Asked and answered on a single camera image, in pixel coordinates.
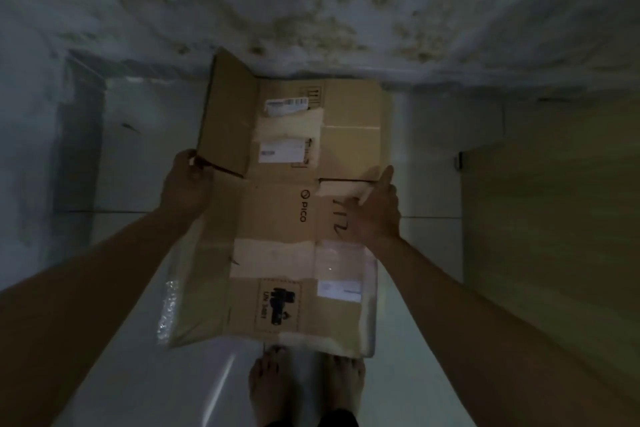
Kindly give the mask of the person's left hand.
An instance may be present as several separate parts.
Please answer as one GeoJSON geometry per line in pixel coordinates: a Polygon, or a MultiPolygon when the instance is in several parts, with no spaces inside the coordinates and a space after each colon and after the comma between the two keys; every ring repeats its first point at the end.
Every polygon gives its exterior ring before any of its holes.
{"type": "Polygon", "coordinates": [[[160,196],[158,212],[169,220],[191,224],[199,218],[211,202],[212,177],[191,176],[188,170],[188,149],[173,159],[160,196]]]}

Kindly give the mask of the person's right hand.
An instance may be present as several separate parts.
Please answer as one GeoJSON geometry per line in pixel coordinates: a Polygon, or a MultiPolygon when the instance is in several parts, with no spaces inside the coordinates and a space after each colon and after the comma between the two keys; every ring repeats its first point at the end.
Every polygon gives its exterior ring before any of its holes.
{"type": "Polygon", "coordinates": [[[357,241],[376,253],[387,242],[399,239],[401,214],[396,186],[394,202],[370,202],[369,194],[364,201],[348,197],[340,205],[357,241]]]}

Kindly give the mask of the brown cardboard box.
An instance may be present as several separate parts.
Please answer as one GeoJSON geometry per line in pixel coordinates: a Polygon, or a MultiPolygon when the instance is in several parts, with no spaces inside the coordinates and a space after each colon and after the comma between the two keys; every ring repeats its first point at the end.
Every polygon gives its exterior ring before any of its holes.
{"type": "Polygon", "coordinates": [[[374,355],[378,262],[342,203],[363,203],[388,164],[390,104],[376,80],[263,78],[216,52],[196,148],[214,188],[168,273],[160,344],[374,355]]]}

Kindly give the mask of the person's left forearm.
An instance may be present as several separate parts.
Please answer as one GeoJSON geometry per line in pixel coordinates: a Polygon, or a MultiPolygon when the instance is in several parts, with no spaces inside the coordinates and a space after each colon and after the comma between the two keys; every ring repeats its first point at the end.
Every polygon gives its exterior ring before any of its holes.
{"type": "Polygon", "coordinates": [[[50,427],[201,210],[160,206],[0,292],[0,427],[50,427]]]}

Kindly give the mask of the person's right forearm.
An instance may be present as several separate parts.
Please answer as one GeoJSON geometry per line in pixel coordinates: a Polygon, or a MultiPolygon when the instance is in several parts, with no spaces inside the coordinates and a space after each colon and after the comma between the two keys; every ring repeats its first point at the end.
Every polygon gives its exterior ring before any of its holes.
{"type": "Polygon", "coordinates": [[[362,241],[387,269],[477,427],[640,427],[640,410],[628,399],[401,237],[362,241]]]}

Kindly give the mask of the wooden door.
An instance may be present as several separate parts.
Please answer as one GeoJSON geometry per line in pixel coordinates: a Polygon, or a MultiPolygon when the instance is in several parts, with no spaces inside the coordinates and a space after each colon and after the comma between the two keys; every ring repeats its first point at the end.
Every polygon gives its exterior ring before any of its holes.
{"type": "Polygon", "coordinates": [[[640,96],[461,165],[465,283],[640,404],[640,96]]]}

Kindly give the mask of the person's right foot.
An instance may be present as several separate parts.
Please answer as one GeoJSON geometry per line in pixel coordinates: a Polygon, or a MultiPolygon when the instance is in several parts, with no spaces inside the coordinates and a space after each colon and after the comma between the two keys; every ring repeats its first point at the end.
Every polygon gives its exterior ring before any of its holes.
{"type": "Polygon", "coordinates": [[[351,411],[357,419],[365,384],[365,361],[324,353],[321,356],[321,417],[335,409],[351,411]]]}

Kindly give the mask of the person's foot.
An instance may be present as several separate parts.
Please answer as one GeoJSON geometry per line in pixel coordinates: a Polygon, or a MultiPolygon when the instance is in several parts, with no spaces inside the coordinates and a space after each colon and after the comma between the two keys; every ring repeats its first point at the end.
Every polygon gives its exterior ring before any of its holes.
{"type": "Polygon", "coordinates": [[[271,346],[257,358],[248,376],[256,427],[294,427],[298,416],[298,384],[291,352],[271,346]]]}
{"type": "Polygon", "coordinates": [[[351,411],[357,419],[365,384],[365,361],[324,353],[321,356],[321,417],[335,409],[351,411]]]}

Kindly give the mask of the person's left foot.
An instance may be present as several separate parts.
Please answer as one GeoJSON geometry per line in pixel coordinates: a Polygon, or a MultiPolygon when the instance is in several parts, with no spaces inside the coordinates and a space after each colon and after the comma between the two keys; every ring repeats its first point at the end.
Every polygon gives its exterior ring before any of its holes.
{"type": "Polygon", "coordinates": [[[257,358],[248,376],[256,427],[294,427],[298,416],[298,384],[291,352],[271,346],[257,358]]]}

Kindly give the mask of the person's dark trouser hem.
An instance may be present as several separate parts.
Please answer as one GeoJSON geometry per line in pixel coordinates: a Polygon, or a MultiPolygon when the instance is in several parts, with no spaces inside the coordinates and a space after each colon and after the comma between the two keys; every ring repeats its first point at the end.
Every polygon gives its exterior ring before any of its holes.
{"type": "MultiPolygon", "coordinates": [[[[294,425],[290,419],[281,419],[269,423],[265,427],[294,427],[294,425]]],[[[317,427],[359,427],[359,424],[351,411],[339,408],[325,413],[317,427]]]]}

